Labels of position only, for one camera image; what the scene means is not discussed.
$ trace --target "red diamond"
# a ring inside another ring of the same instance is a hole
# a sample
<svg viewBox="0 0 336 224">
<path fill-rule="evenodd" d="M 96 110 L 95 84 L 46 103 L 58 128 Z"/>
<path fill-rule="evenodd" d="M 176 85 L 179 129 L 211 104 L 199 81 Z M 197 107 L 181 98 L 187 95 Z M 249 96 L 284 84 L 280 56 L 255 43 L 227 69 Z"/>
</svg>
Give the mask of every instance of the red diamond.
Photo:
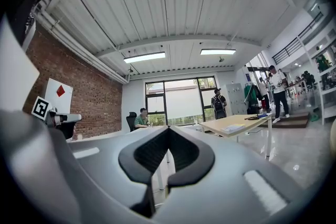
<svg viewBox="0 0 336 224">
<path fill-rule="evenodd" d="M 65 93 L 65 90 L 63 89 L 62 85 L 57 89 L 57 95 L 60 97 L 63 93 Z"/>
</svg>

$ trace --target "brown platform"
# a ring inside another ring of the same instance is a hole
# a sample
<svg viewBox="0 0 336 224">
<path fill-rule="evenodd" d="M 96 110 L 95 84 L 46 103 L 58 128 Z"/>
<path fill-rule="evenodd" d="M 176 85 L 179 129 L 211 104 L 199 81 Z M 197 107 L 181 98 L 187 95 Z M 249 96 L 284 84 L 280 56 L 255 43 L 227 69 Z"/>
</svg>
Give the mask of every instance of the brown platform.
<svg viewBox="0 0 336 224">
<path fill-rule="evenodd" d="M 281 128 L 281 129 L 298 129 L 298 128 L 306 128 L 309 121 L 309 112 L 292 114 L 290 118 L 281 118 L 275 124 L 272 124 L 273 128 Z M 260 125 L 260 127 L 268 127 L 267 123 Z"/>
</svg>

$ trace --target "light wood tabletop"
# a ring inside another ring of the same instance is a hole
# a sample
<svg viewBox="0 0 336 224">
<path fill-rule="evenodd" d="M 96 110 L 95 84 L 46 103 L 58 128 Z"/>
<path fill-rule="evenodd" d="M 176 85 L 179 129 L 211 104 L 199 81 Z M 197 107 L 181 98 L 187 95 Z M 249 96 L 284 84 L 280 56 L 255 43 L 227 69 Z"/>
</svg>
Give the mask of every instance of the light wood tabletop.
<svg viewBox="0 0 336 224">
<path fill-rule="evenodd" d="M 267 121 L 271 115 L 268 115 L 262 119 L 259 120 L 245 120 L 246 118 L 249 118 L 253 115 L 233 115 L 229 116 L 227 118 L 214 120 L 214 121 L 207 121 L 207 122 L 200 122 L 200 125 L 205 129 L 212 131 L 216 134 L 220 134 L 222 136 L 231 137 L 240 133 L 247 132 L 250 129 L 253 129 L 261 124 L 263 124 L 265 121 Z M 240 129 L 234 133 L 226 134 L 221 129 L 226 128 L 232 124 L 244 124 L 245 127 L 243 129 Z"/>
</svg>

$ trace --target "ceiling fixture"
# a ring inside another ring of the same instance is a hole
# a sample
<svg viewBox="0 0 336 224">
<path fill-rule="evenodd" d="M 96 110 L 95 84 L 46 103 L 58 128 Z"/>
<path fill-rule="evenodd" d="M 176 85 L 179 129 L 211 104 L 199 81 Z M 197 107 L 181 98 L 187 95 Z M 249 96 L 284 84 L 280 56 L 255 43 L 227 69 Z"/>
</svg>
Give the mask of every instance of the ceiling fixture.
<svg viewBox="0 0 336 224">
<path fill-rule="evenodd" d="M 316 5 L 317 5 L 317 3 L 315 3 L 315 5 L 314 5 L 314 7 L 311 9 L 311 11 L 313 11 L 313 9 L 315 9 Z"/>
<path fill-rule="evenodd" d="M 165 57 L 166 57 L 165 52 L 155 52 L 153 54 L 143 54 L 143 55 L 127 57 L 127 58 L 124 58 L 124 61 L 126 63 L 132 63 L 132 62 L 140 62 L 140 61 L 153 60 L 153 59 L 159 59 L 159 58 L 165 58 Z"/>
<path fill-rule="evenodd" d="M 234 54 L 236 50 L 232 49 L 202 49 L 201 50 L 201 55 L 224 55 L 224 54 Z"/>
</svg>

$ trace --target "white table leg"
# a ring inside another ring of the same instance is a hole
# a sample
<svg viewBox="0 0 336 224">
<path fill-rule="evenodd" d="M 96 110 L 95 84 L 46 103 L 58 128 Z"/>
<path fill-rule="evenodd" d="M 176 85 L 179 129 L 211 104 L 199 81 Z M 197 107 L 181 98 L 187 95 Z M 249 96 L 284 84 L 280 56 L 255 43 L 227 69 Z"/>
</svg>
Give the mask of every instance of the white table leg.
<svg viewBox="0 0 336 224">
<path fill-rule="evenodd" d="M 169 163 L 170 162 L 170 160 L 169 160 L 169 151 L 167 151 L 167 153 L 166 153 L 166 159 L 167 159 L 167 163 Z"/>
<path fill-rule="evenodd" d="M 272 118 L 267 120 L 268 123 L 268 135 L 267 135 L 267 145 L 266 145 L 266 158 L 269 158 L 272 147 Z"/>
<path fill-rule="evenodd" d="M 158 166 L 156 172 L 158 174 L 159 190 L 164 190 L 160 166 Z"/>
</svg>

